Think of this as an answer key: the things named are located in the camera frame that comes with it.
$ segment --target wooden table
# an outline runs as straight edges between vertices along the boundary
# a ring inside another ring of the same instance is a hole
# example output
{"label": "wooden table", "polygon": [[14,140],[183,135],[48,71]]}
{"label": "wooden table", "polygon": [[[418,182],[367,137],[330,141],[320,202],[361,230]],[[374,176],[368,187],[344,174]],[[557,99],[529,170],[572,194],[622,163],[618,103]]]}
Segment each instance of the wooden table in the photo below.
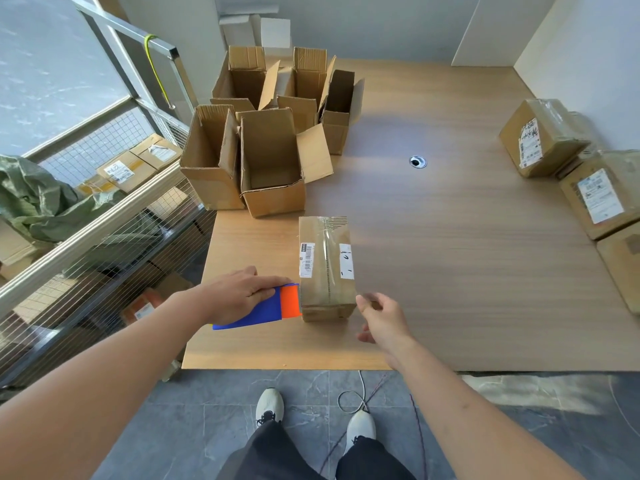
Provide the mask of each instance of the wooden table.
{"label": "wooden table", "polygon": [[[525,180],[497,138],[531,93],[510,68],[339,61],[362,119],[307,215],[349,218],[358,290],[403,306],[460,371],[638,371],[640,327],[554,180]],[[409,164],[412,155],[428,161]],[[249,264],[298,275],[298,216],[219,212],[203,281]],[[187,369],[385,369],[348,323],[201,329]]]}

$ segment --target white sneaker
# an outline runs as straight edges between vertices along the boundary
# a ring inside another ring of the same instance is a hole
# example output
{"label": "white sneaker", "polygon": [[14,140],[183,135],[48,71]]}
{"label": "white sneaker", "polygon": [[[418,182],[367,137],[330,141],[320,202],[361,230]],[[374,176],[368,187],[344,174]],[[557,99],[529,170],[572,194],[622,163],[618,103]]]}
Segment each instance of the white sneaker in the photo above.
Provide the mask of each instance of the white sneaker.
{"label": "white sneaker", "polygon": [[282,418],[284,418],[282,396],[276,388],[269,387],[258,399],[258,405],[255,407],[255,422],[260,426],[270,420],[281,422]]}
{"label": "white sneaker", "polygon": [[347,426],[347,446],[344,448],[344,454],[356,443],[356,439],[360,436],[365,438],[376,439],[376,423],[373,417],[366,411],[360,410],[353,415]]}

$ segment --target right hand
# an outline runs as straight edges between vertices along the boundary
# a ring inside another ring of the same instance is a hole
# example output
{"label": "right hand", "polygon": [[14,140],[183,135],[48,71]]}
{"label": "right hand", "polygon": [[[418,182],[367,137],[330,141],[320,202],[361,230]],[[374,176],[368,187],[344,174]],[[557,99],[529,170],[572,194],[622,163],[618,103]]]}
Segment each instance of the right hand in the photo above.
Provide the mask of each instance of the right hand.
{"label": "right hand", "polygon": [[367,321],[356,338],[361,342],[379,345],[389,367],[398,370],[400,350],[416,343],[402,308],[395,300],[382,293],[357,295],[356,303]]}

